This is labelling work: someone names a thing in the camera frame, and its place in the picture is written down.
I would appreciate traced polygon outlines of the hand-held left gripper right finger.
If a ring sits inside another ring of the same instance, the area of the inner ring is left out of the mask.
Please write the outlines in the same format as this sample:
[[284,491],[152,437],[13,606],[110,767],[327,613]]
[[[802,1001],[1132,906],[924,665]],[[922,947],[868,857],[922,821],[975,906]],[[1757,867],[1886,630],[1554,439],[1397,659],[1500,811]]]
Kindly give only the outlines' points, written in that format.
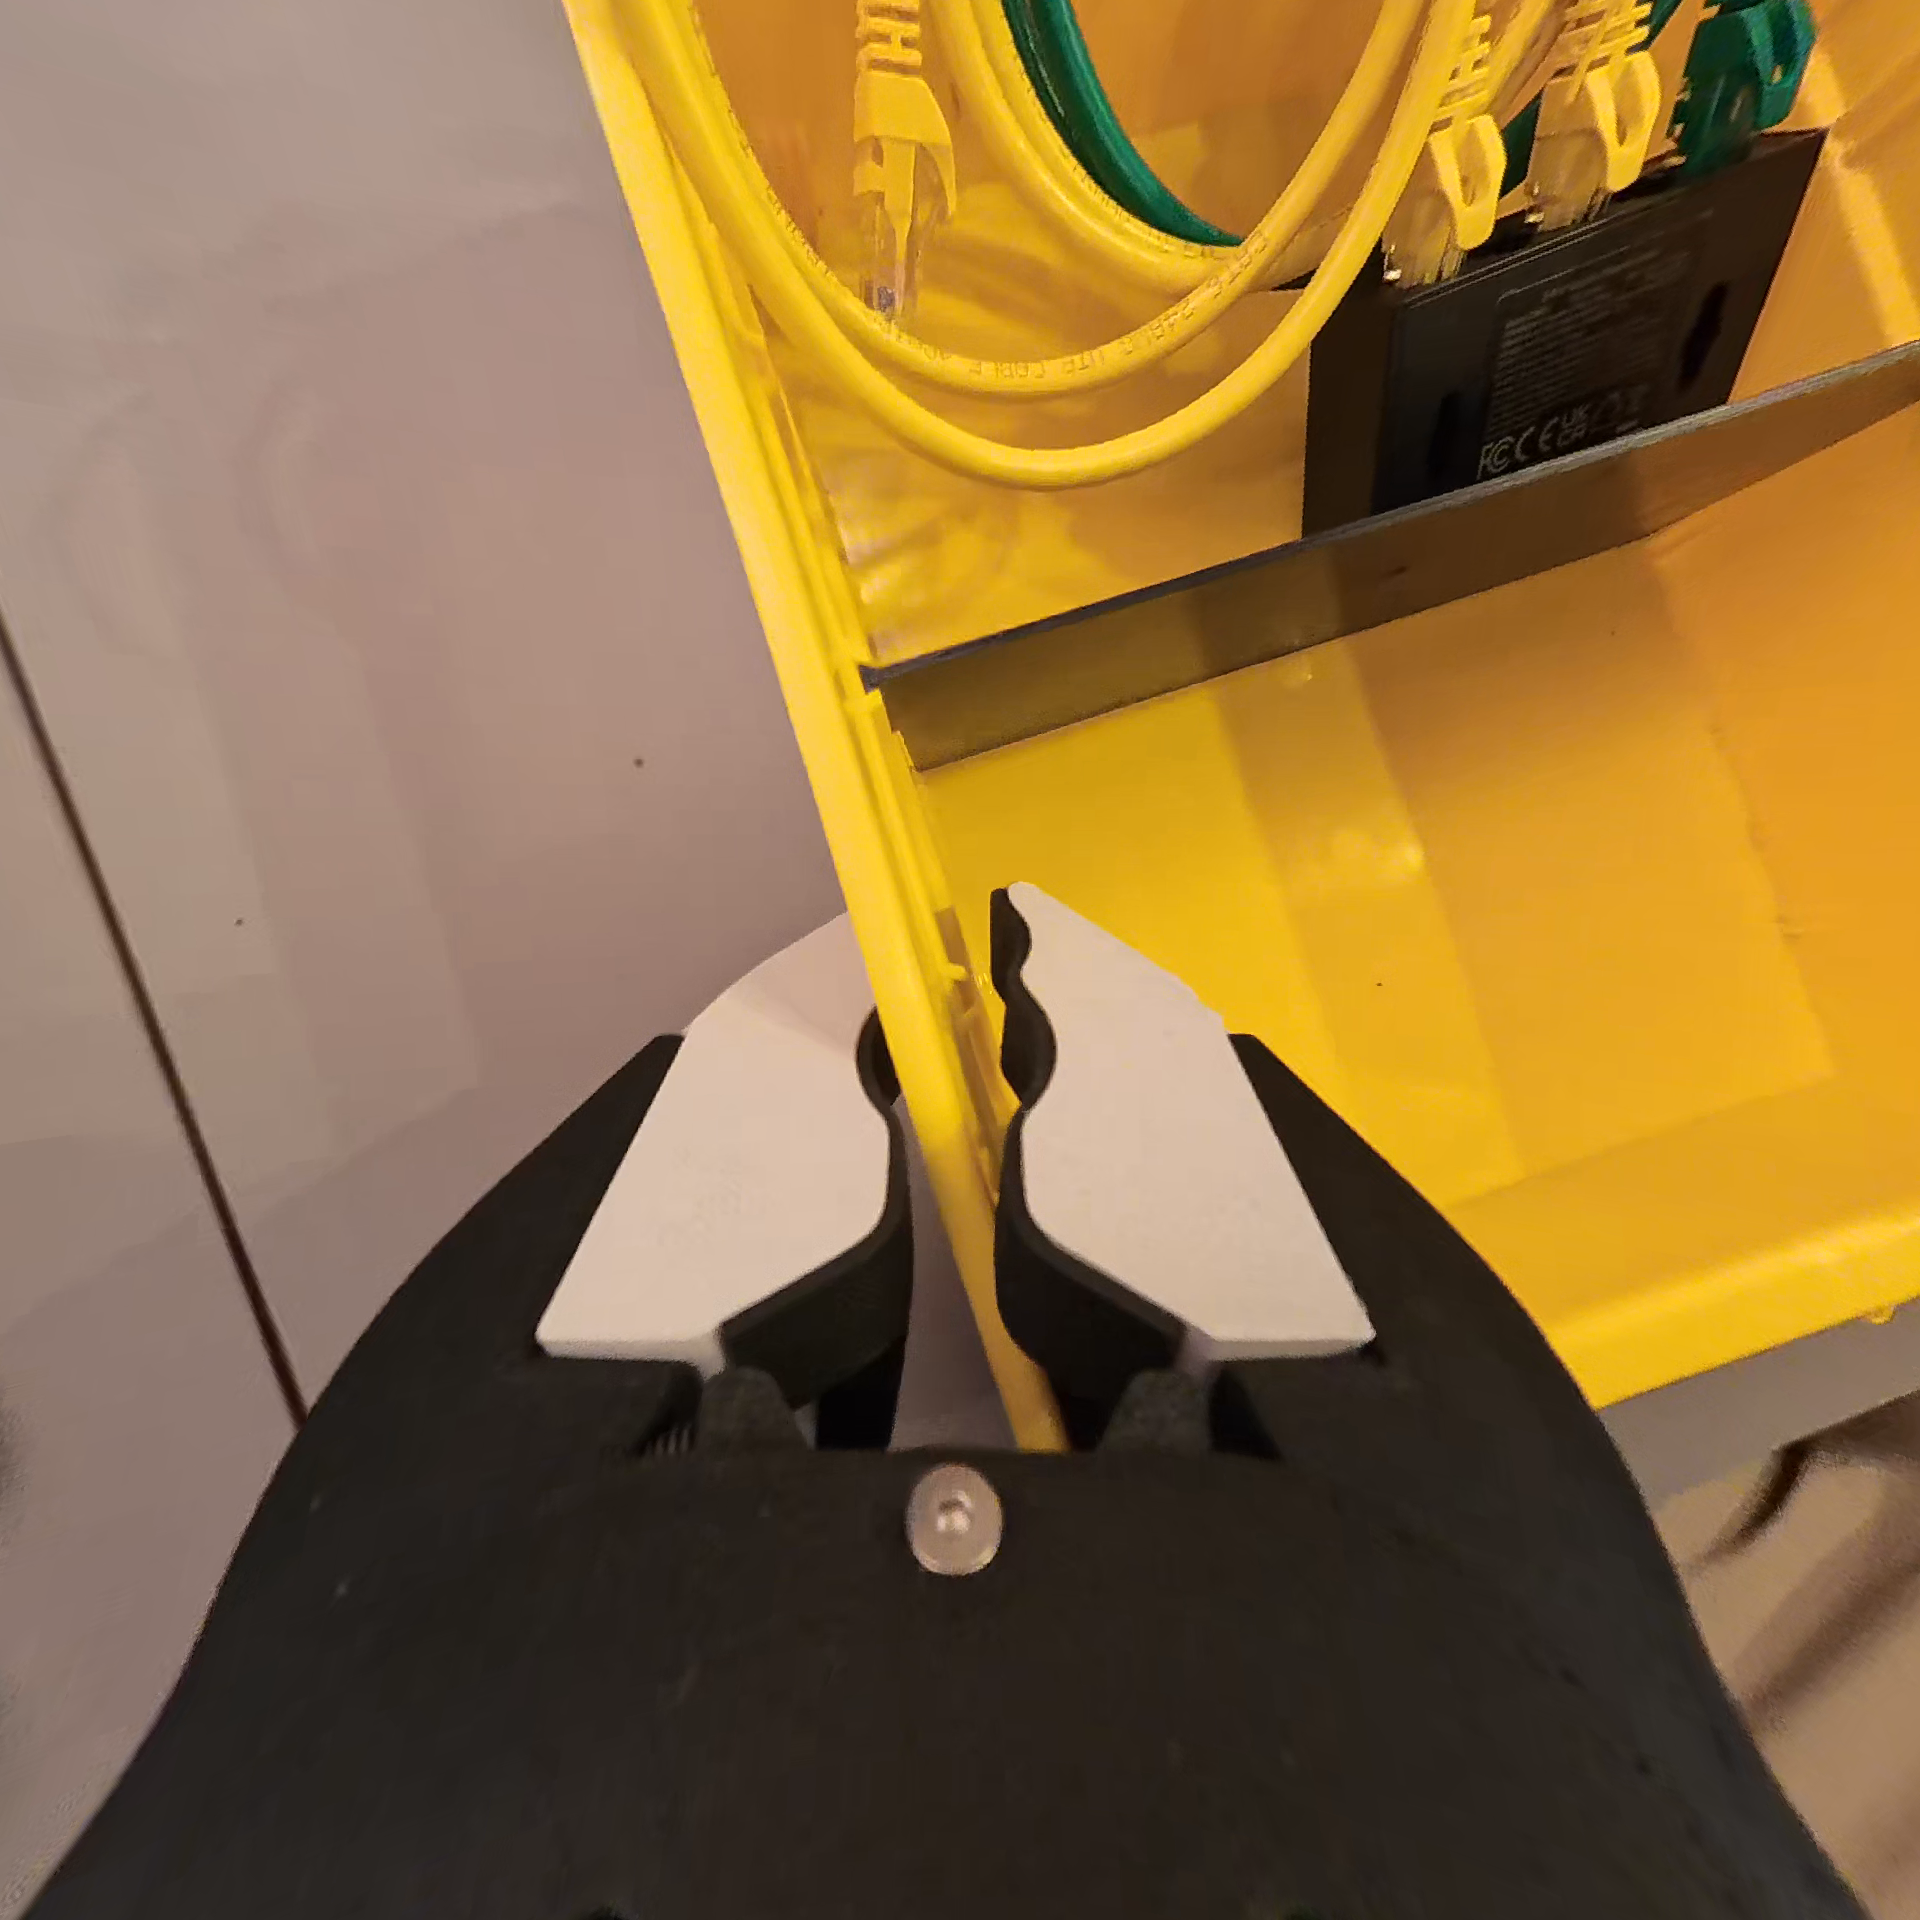
[[1348,1363],[1373,1317],[1254,1070],[1186,980],[1028,881],[993,895],[994,1307],[1067,1444],[1143,1377]]

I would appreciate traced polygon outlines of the black network switch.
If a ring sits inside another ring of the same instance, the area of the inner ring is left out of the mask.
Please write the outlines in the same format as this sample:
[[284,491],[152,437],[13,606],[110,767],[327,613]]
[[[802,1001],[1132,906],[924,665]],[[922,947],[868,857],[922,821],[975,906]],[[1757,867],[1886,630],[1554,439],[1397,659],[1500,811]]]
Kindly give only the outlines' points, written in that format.
[[1303,536],[1726,403],[1823,148],[1769,131],[1590,224],[1500,224],[1450,281],[1357,277],[1310,348]]

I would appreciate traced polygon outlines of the yellow plastic bin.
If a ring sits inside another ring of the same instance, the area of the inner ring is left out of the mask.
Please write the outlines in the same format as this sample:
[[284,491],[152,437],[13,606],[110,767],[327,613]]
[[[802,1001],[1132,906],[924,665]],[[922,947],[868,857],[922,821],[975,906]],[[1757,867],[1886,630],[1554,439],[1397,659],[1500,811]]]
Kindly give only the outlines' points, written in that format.
[[[1667,533],[919,772],[864,666],[1286,543],[1310,364],[1022,493],[791,346],[683,176],[638,4],[568,4],[1017,1440],[989,895],[1168,966],[1516,1290],[1591,1404],[1917,1297],[1917,407]],[[1917,341],[1917,5],[1814,4],[1824,131],[1732,399]]]

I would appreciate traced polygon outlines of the black bin divider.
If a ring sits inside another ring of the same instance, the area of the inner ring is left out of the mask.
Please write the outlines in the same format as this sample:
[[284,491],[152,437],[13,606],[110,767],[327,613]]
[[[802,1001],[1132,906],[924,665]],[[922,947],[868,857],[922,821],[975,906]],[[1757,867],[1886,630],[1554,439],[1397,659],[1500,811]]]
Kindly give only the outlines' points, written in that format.
[[1650,542],[1917,403],[1917,346],[1156,588],[864,666],[919,772]]

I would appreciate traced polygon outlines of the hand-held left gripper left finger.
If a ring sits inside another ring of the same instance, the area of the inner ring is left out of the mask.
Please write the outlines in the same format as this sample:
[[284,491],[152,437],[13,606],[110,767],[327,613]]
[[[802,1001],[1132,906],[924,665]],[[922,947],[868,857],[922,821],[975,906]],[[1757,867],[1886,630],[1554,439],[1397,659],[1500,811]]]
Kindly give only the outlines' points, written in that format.
[[540,1353],[770,1377],[821,1449],[895,1440],[915,1304],[901,1081],[849,917],[766,959],[668,1070],[540,1313]]

